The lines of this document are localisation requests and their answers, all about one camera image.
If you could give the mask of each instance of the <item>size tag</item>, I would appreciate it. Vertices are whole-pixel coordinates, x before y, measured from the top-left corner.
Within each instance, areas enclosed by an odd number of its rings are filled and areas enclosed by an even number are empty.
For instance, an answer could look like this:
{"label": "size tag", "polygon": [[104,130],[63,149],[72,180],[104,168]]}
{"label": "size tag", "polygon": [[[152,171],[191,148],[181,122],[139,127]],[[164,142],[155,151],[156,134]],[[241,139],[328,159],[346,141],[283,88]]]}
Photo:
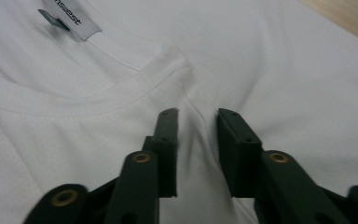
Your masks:
{"label": "size tag", "polygon": [[64,26],[87,40],[91,35],[100,32],[101,28],[95,24],[74,0],[43,0],[58,16]]}

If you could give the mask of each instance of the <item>wooden surface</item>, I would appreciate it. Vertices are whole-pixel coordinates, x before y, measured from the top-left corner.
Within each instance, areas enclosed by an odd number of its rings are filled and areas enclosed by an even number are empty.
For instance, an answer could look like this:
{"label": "wooden surface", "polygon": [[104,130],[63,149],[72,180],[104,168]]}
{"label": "wooden surface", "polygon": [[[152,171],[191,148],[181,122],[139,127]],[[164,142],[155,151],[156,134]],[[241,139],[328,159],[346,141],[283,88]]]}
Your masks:
{"label": "wooden surface", "polygon": [[358,36],[358,0],[301,0],[330,21]]}

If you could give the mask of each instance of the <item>white fabric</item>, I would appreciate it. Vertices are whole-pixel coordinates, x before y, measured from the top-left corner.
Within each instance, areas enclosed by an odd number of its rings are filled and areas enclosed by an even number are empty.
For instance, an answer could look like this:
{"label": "white fabric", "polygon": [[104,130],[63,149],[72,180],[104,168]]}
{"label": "white fabric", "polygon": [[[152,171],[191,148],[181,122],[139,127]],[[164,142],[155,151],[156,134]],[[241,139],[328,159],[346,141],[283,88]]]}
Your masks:
{"label": "white fabric", "polygon": [[86,42],[50,26],[42,1],[0,1],[0,223],[60,184],[116,177],[170,107],[179,197],[161,200],[160,223],[257,223],[220,172],[218,107],[319,185],[358,185],[354,35],[295,0],[77,2],[103,29]]}

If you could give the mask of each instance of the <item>brass screw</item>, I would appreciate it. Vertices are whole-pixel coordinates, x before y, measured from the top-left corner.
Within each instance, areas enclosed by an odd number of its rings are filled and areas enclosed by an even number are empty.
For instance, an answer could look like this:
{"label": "brass screw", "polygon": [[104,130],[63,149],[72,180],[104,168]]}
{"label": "brass screw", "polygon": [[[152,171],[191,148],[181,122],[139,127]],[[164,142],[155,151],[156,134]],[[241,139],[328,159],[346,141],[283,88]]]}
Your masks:
{"label": "brass screw", "polygon": [[74,189],[66,189],[54,195],[54,197],[51,199],[51,204],[56,207],[63,207],[76,201],[77,197],[77,191]]}
{"label": "brass screw", "polygon": [[150,156],[149,156],[149,154],[146,154],[146,153],[139,153],[139,154],[136,154],[135,156],[133,156],[132,159],[135,162],[142,163],[142,162],[150,161]]}
{"label": "brass screw", "polygon": [[289,158],[287,158],[282,153],[278,153],[278,152],[270,154],[269,158],[272,159],[273,161],[280,162],[280,163],[284,163],[284,162],[289,161]]}

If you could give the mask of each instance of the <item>white label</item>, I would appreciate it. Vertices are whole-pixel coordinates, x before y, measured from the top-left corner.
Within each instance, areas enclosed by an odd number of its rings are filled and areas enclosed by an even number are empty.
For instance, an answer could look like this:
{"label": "white label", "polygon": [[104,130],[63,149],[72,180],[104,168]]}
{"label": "white label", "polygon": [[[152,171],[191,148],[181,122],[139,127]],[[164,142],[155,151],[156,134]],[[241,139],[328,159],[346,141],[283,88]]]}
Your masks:
{"label": "white label", "polygon": [[101,28],[95,24],[74,0],[43,0],[71,31],[87,40],[91,35],[100,32]]}

